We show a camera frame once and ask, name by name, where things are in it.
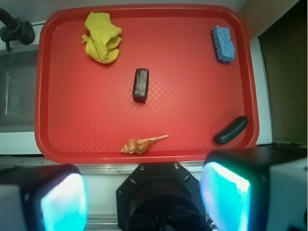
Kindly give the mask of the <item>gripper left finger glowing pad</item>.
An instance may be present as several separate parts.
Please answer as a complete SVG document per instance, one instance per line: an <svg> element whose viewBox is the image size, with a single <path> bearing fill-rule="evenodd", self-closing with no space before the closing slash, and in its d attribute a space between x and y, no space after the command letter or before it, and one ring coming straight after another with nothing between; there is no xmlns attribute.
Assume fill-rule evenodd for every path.
<svg viewBox="0 0 308 231"><path fill-rule="evenodd" d="M86 179L74 165L0 172L2 231L83 231L88 210Z"/></svg>

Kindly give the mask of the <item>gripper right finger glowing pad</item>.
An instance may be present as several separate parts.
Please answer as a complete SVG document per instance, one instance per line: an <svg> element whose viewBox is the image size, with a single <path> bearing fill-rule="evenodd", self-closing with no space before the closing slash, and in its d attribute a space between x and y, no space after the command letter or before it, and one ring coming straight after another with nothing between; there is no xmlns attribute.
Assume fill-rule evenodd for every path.
<svg viewBox="0 0 308 231"><path fill-rule="evenodd" d="M220 231L305 231L308 151L286 145L212 151L200 194Z"/></svg>

